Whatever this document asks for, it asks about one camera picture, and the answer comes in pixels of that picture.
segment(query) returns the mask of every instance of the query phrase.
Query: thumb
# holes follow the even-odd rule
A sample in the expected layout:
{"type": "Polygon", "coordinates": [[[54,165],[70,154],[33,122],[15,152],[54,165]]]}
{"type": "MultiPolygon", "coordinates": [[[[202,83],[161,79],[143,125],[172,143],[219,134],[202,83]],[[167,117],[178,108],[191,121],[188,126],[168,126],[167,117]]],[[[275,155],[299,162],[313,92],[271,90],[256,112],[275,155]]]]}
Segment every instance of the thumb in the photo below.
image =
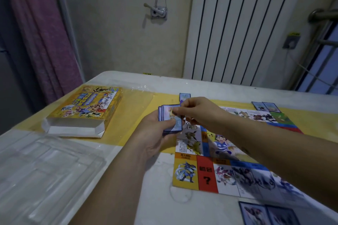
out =
{"type": "Polygon", "coordinates": [[[161,123],[161,127],[164,130],[164,129],[174,127],[174,125],[176,124],[176,119],[172,118],[172,119],[169,119],[169,120],[161,121],[160,123],[161,123]]]}
{"type": "Polygon", "coordinates": [[[193,108],[186,108],[186,107],[175,107],[173,108],[173,112],[179,116],[188,116],[188,117],[194,117],[193,108]]]}

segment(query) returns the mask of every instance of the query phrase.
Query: yellow board square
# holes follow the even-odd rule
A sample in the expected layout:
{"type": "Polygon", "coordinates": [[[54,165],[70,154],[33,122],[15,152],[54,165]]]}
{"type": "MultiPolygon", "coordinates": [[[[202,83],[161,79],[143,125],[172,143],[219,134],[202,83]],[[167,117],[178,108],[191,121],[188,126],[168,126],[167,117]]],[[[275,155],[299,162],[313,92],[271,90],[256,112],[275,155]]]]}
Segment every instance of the yellow board square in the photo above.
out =
{"type": "Polygon", "coordinates": [[[198,190],[197,161],[175,159],[172,185],[198,190]]]}

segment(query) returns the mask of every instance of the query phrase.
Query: electrical outlet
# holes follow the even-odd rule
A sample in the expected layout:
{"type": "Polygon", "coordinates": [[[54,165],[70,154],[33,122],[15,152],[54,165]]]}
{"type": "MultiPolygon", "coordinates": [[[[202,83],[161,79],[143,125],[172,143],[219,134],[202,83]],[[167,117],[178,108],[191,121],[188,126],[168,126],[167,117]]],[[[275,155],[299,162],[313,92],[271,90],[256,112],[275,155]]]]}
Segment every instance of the electrical outlet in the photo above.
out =
{"type": "Polygon", "coordinates": [[[291,49],[291,50],[295,49],[300,38],[301,38],[301,34],[298,33],[298,32],[289,33],[288,36],[285,39],[285,42],[284,42],[282,48],[283,49],[291,49]]]}

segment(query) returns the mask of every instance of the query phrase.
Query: game board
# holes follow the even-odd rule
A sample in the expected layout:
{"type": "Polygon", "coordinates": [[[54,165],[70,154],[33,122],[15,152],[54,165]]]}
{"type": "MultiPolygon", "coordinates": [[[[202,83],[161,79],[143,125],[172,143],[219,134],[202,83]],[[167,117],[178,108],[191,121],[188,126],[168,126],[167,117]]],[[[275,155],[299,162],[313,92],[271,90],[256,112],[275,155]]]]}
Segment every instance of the game board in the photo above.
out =
{"type": "MultiPolygon", "coordinates": [[[[237,116],[302,133],[281,112],[221,108],[237,116]]],[[[177,136],[173,186],[308,206],[304,193],[257,163],[228,139],[188,122],[177,136]]]]}

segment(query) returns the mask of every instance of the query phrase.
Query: curtain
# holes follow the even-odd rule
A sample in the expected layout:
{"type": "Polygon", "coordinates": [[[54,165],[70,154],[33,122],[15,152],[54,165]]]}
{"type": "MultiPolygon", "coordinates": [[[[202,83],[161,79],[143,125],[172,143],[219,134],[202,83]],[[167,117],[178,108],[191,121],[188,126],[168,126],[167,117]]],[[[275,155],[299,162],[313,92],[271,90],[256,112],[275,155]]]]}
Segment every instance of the curtain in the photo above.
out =
{"type": "Polygon", "coordinates": [[[11,0],[11,5],[46,102],[81,85],[56,0],[11,0]]]}

